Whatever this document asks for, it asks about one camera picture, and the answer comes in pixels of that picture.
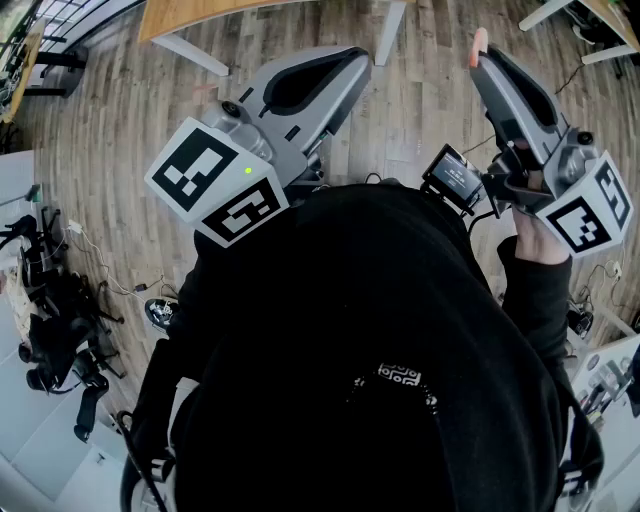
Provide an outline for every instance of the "person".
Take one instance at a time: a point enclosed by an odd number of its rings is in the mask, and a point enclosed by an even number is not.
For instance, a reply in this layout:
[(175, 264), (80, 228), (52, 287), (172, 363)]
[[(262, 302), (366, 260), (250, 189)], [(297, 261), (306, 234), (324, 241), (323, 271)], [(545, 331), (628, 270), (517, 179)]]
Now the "person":
[(570, 409), (597, 477), (562, 365), (571, 258), (514, 220), (502, 307), (460, 217), (403, 186), (320, 190), (228, 249), (196, 233), (133, 413), (149, 453), (200, 383), (172, 429), (178, 510), (553, 510)]

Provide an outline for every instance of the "wooden floor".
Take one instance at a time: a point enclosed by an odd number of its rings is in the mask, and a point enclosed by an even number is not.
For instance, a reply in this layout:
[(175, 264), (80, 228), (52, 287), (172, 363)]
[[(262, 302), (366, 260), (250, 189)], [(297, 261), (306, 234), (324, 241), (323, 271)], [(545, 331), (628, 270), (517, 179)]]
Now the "wooden floor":
[[(351, 116), (324, 148), (331, 181), (347, 183), (378, 172), (417, 187), (445, 142), (462, 150), (493, 133), (467, 70), (478, 26), (486, 27), (493, 42), (525, 62), (550, 88), (559, 88), (589, 50), (562, 15), (521, 32), (518, 21), (537, 5), (534, 0), (419, 0), (410, 5), (388, 66), (374, 69)], [(359, 45), (373, 53), (387, 7), (369, 0), (324, 0), (233, 14), (184, 30), (188, 40), (230, 65), (226, 78), (159, 46), (138, 44), (142, 7), (116, 19), (89, 40), (89, 66), (70, 98), (28, 98), (19, 113), (18, 123), (37, 150), (36, 175), (44, 184), (45, 201), (84, 226), (123, 286), (151, 284), (162, 274), (180, 286), (194, 264), (192, 233), (143, 182), (174, 130), (185, 117), (198, 118), (213, 98), (237, 95), (270, 59), (333, 44)], [(628, 59), (622, 62), (625, 77), (620, 81), (610, 63), (580, 70), (560, 102), (574, 125), (593, 131), (599, 147), (611, 152), (640, 205), (640, 74)], [(483, 168), (494, 153), (487, 144), (470, 158)], [(636, 219), (616, 289), (616, 300), (632, 309), (611, 306), (627, 321), (640, 306)], [(473, 233), (477, 258), (496, 294), (505, 287), (496, 247), (512, 230), (510, 220), (503, 218), (483, 221)], [(82, 237), (69, 236), (90, 249)], [(586, 283), (597, 262), (609, 258), (621, 260), (620, 249), (576, 262), (572, 292)], [(69, 262), (93, 283), (104, 279), (95, 251), (83, 253), (72, 245)], [(601, 283), (598, 272), (590, 284), (597, 290)], [(610, 285), (599, 292), (602, 301), (608, 301)], [(153, 291), (158, 293), (160, 285)], [(153, 341), (138, 299), (110, 293), (103, 300), (127, 320), (114, 328), (113, 339), (129, 376), (112, 382), (107, 405), (112, 410), (131, 407)], [(595, 335), (605, 342), (618, 333), (597, 322)]]

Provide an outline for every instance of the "cable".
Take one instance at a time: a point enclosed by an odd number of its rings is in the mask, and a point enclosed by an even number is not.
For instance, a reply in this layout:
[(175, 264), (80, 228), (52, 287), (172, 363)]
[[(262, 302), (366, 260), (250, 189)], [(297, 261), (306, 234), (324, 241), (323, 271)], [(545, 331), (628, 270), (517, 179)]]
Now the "cable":
[(475, 219), (473, 219), (471, 221), (471, 224), (469, 224), (469, 236), (471, 236), (471, 231), (473, 231), (474, 226), (480, 222), (482, 219), (486, 219), (487, 217), (491, 217), (493, 215), (493, 210), (491, 210), (490, 212), (487, 213), (483, 213), (482, 215), (478, 215)]
[(58, 247), (56, 247), (56, 250), (53, 251), (51, 254), (49, 254), (49, 256), (47, 256), (46, 258), (42, 258), (42, 261), (47, 261), (50, 258), (53, 258), (53, 256), (55, 255), (55, 253), (58, 252), (58, 249), (60, 249), (60, 247), (62, 247), (62, 244), (65, 242), (65, 240), (67, 239), (67, 231), (69, 230), (69, 228), (64, 228), (62, 230), (62, 242), (60, 242), (58, 244)]
[(110, 269), (109, 266), (104, 262), (104, 258), (102, 257), (102, 251), (100, 250), (100, 247), (98, 247), (97, 245), (91, 243), (91, 240), (89, 240), (89, 237), (87, 236), (87, 234), (84, 232), (84, 230), (81, 231), (82, 235), (84, 236), (85, 240), (87, 241), (87, 243), (93, 247), (96, 251), (98, 251), (98, 256), (100, 257), (100, 265), (102, 265), (106, 270), (107, 270), (107, 278), (105, 279), (105, 281), (109, 282), (109, 279), (111, 279), (118, 288), (120, 288), (120, 290), (122, 291), (121, 295), (133, 295), (136, 299), (138, 299), (140, 302), (142, 302), (143, 304), (145, 303), (145, 300), (140, 297), (140, 295), (138, 295), (137, 293), (133, 293), (130, 292), (129, 290), (123, 288), (122, 286), (120, 286), (120, 283), (118, 283), (118, 281), (116, 281), (110, 273)]
[(87, 251), (86, 249), (83, 249), (82, 247), (80, 247), (80, 246), (78, 245), (78, 243), (77, 243), (73, 238), (69, 238), (69, 240), (71, 240), (71, 241), (73, 242), (73, 245), (75, 245), (75, 246), (76, 246), (76, 248), (77, 248), (80, 252), (83, 252), (83, 253), (85, 253), (85, 254), (91, 254), (91, 251)]
[(151, 491), (153, 499), (156, 501), (156, 505), (158, 506), (158, 509), (160, 510), (160, 512), (167, 512), (167, 507), (164, 504), (164, 500), (160, 496), (160, 492), (158, 491), (156, 484), (153, 482), (151, 475), (146, 470), (146, 468), (142, 467), (142, 464), (138, 460), (138, 453), (137, 453), (136, 447), (133, 444), (131, 433), (129, 432), (129, 429), (124, 424), (125, 416), (133, 419), (133, 415), (130, 412), (120, 411), (116, 415), (115, 420), (118, 425), (118, 428), (120, 429), (120, 433), (124, 438), (124, 444), (127, 446), (127, 451), (129, 452), (129, 459), (131, 460), (131, 463), (138, 471), (140, 478), (142, 478), (144, 480), (144, 483), (147, 484), (147, 487), (149, 488), (149, 491)]
[[(580, 64), (577, 69), (571, 74), (571, 76), (569, 77), (569, 80), (567, 80), (556, 92), (555, 95), (557, 96), (558, 94), (560, 94), (565, 87), (567, 87), (571, 81), (575, 78), (575, 76), (578, 74), (578, 71), (580, 71), (582, 68), (584, 67), (584, 64)], [(487, 142), (489, 142), (491, 139), (493, 139), (496, 135), (493, 134), (491, 137), (489, 137), (488, 139), (483, 140), (480, 144), (476, 144), (475, 146), (473, 146), (472, 148), (469, 148), (465, 151), (463, 151), (461, 154), (464, 156), (467, 153), (471, 153), (474, 149), (478, 149), (480, 146), (483, 146), (484, 144), (486, 144)]]
[(480, 144), (476, 144), (476, 145), (475, 145), (475, 146), (473, 146), (472, 148), (469, 148), (469, 149), (464, 150), (464, 151), (461, 153), (461, 155), (462, 155), (462, 156), (464, 156), (464, 155), (466, 155), (467, 153), (471, 153), (474, 149), (478, 149), (480, 146), (482, 146), (482, 145), (486, 144), (486, 143), (487, 143), (487, 142), (489, 142), (491, 139), (494, 139), (494, 138), (495, 138), (495, 136), (496, 136), (496, 134), (494, 133), (491, 137), (489, 137), (489, 138), (487, 138), (487, 139), (483, 140)]
[(169, 283), (165, 283), (165, 282), (164, 282), (164, 276), (163, 276), (163, 279), (162, 279), (162, 286), (160, 287), (160, 296), (161, 296), (161, 297), (163, 296), (163, 295), (162, 295), (162, 290), (164, 290), (164, 287), (165, 287), (165, 286), (166, 286), (167, 288), (169, 288), (169, 289), (173, 292), (173, 294), (175, 295), (175, 299), (177, 300), (177, 299), (178, 299), (178, 292), (177, 292), (177, 291), (176, 291), (176, 289), (175, 289), (173, 286), (171, 286)]
[(573, 74), (569, 77), (569, 80), (567, 80), (567, 81), (564, 83), (564, 85), (562, 85), (562, 86), (560, 87), (560, 89), (558, 89), (558, 90), (556, 91), (556, 96), (557, 96), (558, 94), (560, 94), (560, 93), (564, 90), (564, 88), (565, 88), (567, 85), (569, 85), (569, 84), (571, 83), (571, 80), (573, 80), (573, 79), (575, 78), (575, 76), (578, 74), (578, 71), (580, 71), (583, 67), (584, 67), (584, 64), (580, 64), (580, 65), (577, 67), (577, 69), (576, 69), (576, 70), (573, 72)]
[[(91, 243), (91, 241), (87, 238), (87, 235), (85, 234), (84, 230), (82, 231), (82, 234), (84, 235), (84, 237), (87, 240), (87, 242), (89, 243), (89, 245), (91, 245), (92, 247), (95, 247), (96, 250), (98, 251), (98, 254), (100, 255), (100, 265), (102, 267), (104, 267), (106, 269), (106, 271), (107, 271), (107, 279), (111, 279), (114, 283), (116, 283), (118, 285), (118, 288), (120, 288), (120, 290), (122, 290), (122, 291), (115, 290), (115, 289), (111, 288), (108, 284), (106, 285), (106, 288), (110, 292), (115, 293), (117, 295), (122, 295), (122, 296), (125, 296), (125, 297), (127, 295), (133, 295), (136, 298), (144, 301), (144, 299), (142, 297), (140, 297), (139, 295), (137, 295), (136, 293), (130, 292), (129, 290), (125, 290), (124, 288), (122, 288), (122, 286), (120, 286), (120, 284), (111, 276), (110, 267), (109, 267), (109, 265), (107, 265), (104, 262), (104, 259), (102, 258), (102, 252), (100, 251), (100, 249), (97, 246), (95, 246), (94, 244)], [(83, 252), (85, 254), (91, 254), (90, 251), (87, 251), (87, 250), (83, 249), (82, 247), (80, 247), (73, 238), (70, 238), (70, 240), (73, 242), (73, 245), (75, 245), (76, 248), (79, 251), (81, 251), (81, 252)], [(175, 288), (171, 284), (167, 283), (164, 280), (164, 274), (161, 274), (160, 275), (160, 279), (156, 279), (153, 283), (151, 283), (149, 286), (147, 286), (146, 289), (149, 290), (149, 289), (153, 288), (155, 285), (157, 285), (158, 283), (163, 283), (162, 284), (162, 288), (160, 288), (160, 295), (162, 295), (163, 288), (165, 286), (167, 286), (176, 295), (176, 297), (178, 296), (178, 292), (175, 290)]]

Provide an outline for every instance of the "desk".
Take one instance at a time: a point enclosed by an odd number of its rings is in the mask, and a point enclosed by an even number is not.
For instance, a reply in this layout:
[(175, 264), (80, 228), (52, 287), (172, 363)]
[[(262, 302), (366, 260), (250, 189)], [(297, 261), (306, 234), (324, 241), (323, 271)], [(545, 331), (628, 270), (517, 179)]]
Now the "desk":
[[(225, 64), (173, 32), (245, 9), (303, 1), (307, 0), (147, 0), (138, 42), (153, 41), (200, 64), (216, 75), (227, 76), (229, 68)], [(387, 63), (404, 10), (408, 3), (415, 2), (416, 0), (391, 2), (376, 53), (376, 66), (384, 66)]]
[[(529, 30), (554, 12), (570, 4), (573, 0), (550, 0), (520, 22), (521, 30)], [(640, 43), (631, 28), (627, 17), (618, 8), (611, 7), (609, 0), (579, 0), (582, 5), (604, 21), (622, 39), (625, 44), (608, 48), (582, 57), (584, 64), (593, 64), (601, 60), (623, 57), (640, 52)]]

